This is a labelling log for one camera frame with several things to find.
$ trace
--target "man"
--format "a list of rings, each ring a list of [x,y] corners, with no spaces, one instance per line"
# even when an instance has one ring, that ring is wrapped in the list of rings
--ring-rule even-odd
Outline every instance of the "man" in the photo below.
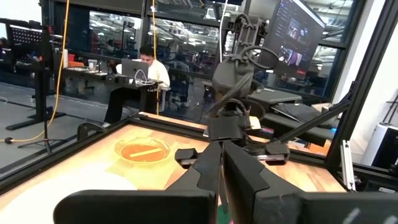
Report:
[[[138,62],[144,62],[149,65],[148,79],[159,80],[162,82],[159,86],[161,89],[168,88],[170,86],[170,78],[167,73],[166,67],[155,59],[154,50],[150,45],[143,46],[139,49],[140,59]],[[122,66],[116,67],[118,73],[121,73]],[[133,90],[130,88],[118,88],[111,92],[109,97],[108,110],[106,111],[105,122],[112,124],[121,119],[123,112],[123,104],[126,100],[140,100],[140,90]],[[156,113],[156,91],[150,91],[147,95],[147,108],[146,111],[149,113]]]

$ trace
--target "yellow cable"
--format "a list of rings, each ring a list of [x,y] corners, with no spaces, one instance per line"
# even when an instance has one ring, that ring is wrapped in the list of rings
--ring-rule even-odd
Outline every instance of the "yellow cable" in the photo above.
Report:
[[[155,0],[152,0],[152,23],[154,24],[154,57],[156,59],[156,25],[155,25]],[[156,81],[159,82],[159,72],[156,71]],[[159,115],[159,91],[160,86],[156,89],[156,115]]]
[[[58,82],[57,82],[57,93],[55,95],[55,106],[54,106],[54,110],[52,112],[51,119],[50,119],[49,124],[47,125],[47,127],[49,127],[50,124],[52,123],[52,121],[54,120],[55,114],[57,112],[57,107],[58,107],[58,100],[59,100],[59,96],[60,96],[61,71],[62,71],[62,67],[63,67],[63,58],[65,57],[65,46],[66,46],[66,40],[67,40],[68,16],[69,16],[69,0],[67,0],[67,9],[66,9],[66,13],[65,13],[65,27],[64,27],[64,31],[63,31],[62,56],[61,56],[60,68],[58,70]],[[13,139],[11,141],[12,142],[32,141],[32,140],[35,140],[35,139],[39,138],[43,134],[44,134],[44,130],[40,134],[36,135],[35,137],[29,138],[29,139]]]

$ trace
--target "wooden table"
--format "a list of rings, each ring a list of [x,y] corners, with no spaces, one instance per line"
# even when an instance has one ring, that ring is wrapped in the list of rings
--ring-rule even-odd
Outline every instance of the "wooden table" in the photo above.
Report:
[[[204,128],[200,124],[150,116]],[[52,212],[56,204],[79,190],[165,189],[185,172],[174,161],[175,151],[191,147],[203,151],[207,145],[208,142],[152,129],[125,126],[1,196],[0,223],[53,223]],[[152,148],[126,154],[130,150],[128,146]],[[325,169],[294,162],[266,166],[307,192],[344,191]]]

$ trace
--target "white shirt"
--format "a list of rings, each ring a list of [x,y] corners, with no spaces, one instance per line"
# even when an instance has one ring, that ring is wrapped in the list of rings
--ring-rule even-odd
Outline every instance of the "white shirt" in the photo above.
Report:
[[[134,59],[133,61],[140,62],[141,59]],[[122,74],[122,64],[116,66],[118,74]],[[163,82],[159,86],[163,89],[170,87],[169,73],[162,62],[154,60],[151,66],[148,68],[148,78],[151,80],[158,80]]]

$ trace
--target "computer screen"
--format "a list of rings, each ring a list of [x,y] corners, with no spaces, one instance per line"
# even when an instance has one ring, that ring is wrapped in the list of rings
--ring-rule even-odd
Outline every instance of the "computer screen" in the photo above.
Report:
[[[301,0],[280,0],[264,41],[279,57],[274,73],[305,78],[324,28],[325,23]]]

